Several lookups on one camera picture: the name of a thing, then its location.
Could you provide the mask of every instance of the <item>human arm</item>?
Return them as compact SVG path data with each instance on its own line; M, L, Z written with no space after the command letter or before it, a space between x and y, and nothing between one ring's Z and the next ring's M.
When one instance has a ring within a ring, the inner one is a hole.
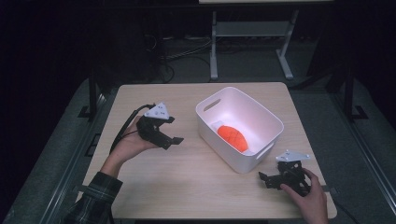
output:
M122 182L117 179L121 166L144 150L156 147L140 138L136 123L140 117L126 129L124 136L106 158L100 172L96 174L82 197L64 217L64 223L102 224L108 220Z
M304 220L309 224L327 224L329 223L327 217L327 197L324 193L318 177L311 171L304 169L311 179L311 190L302 197L296 193L291 187L282 184L280 187L289 194L291 199L300 208Z

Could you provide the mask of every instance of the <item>person's right hand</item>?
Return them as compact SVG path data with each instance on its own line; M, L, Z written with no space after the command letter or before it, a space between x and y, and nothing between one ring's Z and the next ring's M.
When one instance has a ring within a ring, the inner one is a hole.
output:
M285 184L280 185L280 187L285 190L285 192L288 193L291 199L297 204L307 223L327 224L329 223L329 220L327 219L326 194L318 181L318 177L311 171L305 168L304 170L311 179L311 190L305 197L300 196L291 187Z

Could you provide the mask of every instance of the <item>orange plush toy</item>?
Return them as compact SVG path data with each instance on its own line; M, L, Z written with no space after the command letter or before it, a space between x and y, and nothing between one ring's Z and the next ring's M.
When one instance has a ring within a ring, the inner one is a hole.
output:
M244 135L233 127L222 125L218 128L218 134L239 152L248 149L248 143Z

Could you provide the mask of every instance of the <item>bin handle cutout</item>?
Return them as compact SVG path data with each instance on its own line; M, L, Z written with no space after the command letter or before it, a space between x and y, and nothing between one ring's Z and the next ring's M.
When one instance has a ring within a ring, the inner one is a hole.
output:
M262 153L260 153L260 155L257 156L256 160L258 160L262 155L264 155L265 152L267 152L271 147L274 146L274 143L271 143L268 147L265 148L265 150L262 151Z
M217 105L218 103L220 103L221 99L216 100L215 102L211 103L210 105L205 106L204 108L204 112L206 112L206 110L209 110L210 108L212 108L213 106Z

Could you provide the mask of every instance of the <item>white metal stand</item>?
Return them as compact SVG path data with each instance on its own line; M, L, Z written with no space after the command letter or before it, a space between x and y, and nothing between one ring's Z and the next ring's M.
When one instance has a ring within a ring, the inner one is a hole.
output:
M285 54L289 46L294 24L299 10L294 10L289 21L217 21L216 11L212 21L212 50L210 52L210 78L216 80L218 63L216 57L216 40L218 36L284 36L285 42L276 55L286 79L293 79Z

